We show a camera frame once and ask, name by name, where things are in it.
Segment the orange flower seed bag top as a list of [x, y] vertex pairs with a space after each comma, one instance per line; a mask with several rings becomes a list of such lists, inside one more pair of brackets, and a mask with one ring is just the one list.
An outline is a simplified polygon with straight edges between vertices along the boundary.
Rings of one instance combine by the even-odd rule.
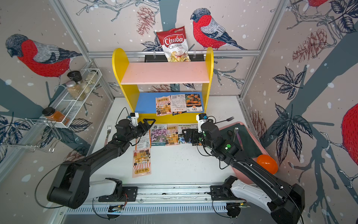
[[192, 139], [192, 145], [193, 146], [201, 146], [202, 145], [202, 133], [198, 133], [198, 126], [194, 126], [193, 130], [193, 139]]

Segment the blue flower seed bag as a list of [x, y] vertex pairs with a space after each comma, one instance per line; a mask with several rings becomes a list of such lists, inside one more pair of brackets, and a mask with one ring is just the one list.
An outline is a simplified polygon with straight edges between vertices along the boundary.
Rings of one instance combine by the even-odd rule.
[[184, 144], [186, 143], [185, 135], [183, 134], [183, 130], [190, 129], [190, 125], [178, 125], [178, 143]]

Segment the market stall seed bag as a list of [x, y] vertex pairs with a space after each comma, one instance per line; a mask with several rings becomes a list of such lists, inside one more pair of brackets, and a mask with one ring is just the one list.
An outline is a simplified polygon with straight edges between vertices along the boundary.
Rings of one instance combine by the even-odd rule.
[[166, 134], [166, 146], [178, 145], [179, 144], [179, 125], [170, 124], [167, 125]]

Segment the purple flower seed bag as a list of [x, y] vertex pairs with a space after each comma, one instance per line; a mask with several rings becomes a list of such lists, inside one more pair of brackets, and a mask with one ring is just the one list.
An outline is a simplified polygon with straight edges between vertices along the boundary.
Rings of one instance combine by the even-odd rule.
[[165, 146], [167, 140], [167, 124], [156, 124], [151, 129], [151, 145]]

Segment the orange white seed bag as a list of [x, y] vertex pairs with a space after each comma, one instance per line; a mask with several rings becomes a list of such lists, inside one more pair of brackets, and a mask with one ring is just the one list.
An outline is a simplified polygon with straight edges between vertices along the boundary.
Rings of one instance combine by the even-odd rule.
[[151, 148], [151, 131], [136, 140], [135, 150], [146, 150]]

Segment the hidden orange flower seed bag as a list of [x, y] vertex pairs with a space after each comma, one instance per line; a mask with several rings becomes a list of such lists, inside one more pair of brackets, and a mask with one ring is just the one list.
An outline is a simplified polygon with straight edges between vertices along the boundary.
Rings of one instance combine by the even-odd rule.
[[187, 111], [172, 112], [172, 116], [187, 113]]

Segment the white text seed bag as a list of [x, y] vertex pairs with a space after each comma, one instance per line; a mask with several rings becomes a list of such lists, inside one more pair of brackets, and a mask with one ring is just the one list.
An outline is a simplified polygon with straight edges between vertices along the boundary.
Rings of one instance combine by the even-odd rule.
[[187, 111], [185, 94], [171, 95], [171, 111]]

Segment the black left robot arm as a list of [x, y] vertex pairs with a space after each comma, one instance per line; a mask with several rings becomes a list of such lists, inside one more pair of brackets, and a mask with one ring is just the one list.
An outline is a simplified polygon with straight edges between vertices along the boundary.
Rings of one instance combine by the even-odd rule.
[[130, 141], [144, 136], [155, 119], [143, 119], [134, 126], [130, 120], [120, 120], [116, 134], [101, 150], [75, 162], [64, 162], [48, 191], [47, 200], [72, 209], [80, 207], [90, 195], [90, 177], [99, 168], [123, 155]]

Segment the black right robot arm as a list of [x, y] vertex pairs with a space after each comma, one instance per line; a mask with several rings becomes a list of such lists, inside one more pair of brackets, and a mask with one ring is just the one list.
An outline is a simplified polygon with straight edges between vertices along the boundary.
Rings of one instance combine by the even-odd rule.
[[198, 129], [181, 131], [185, 140], [209, 149], [211, 155], [220, 162], [241, 172], [255, 186], [244, 183], [236, 176], [228, 177], [219, 190], [212, 190], [212, 200], [246, 199], [264, 209], [278, 224], [303, 223], [305, 192], [297, 184], [290, 185], [275, 177], [248, 155], [248, 147], [234, 141], [233, 135], [223, 135], [222, 131], [208, 121]]

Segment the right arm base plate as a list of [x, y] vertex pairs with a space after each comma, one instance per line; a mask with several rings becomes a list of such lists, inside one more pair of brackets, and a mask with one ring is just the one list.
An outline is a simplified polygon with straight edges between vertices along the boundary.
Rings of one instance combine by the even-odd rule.
[[246, 202], [245, 199], [236, 197], [231, 189], [223, 185], [211, 185], [209, 194], [213, 201], [242, 200]]

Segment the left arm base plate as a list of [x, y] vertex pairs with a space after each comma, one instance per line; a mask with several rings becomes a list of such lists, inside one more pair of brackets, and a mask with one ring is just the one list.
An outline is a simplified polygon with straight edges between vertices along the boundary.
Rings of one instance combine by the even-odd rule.
[[122, 191], [118, 193], [117, 190], [112, 195], [99, 197], [99, 202], [135, 202], [138, 193], [138, 187], [122, 187]]

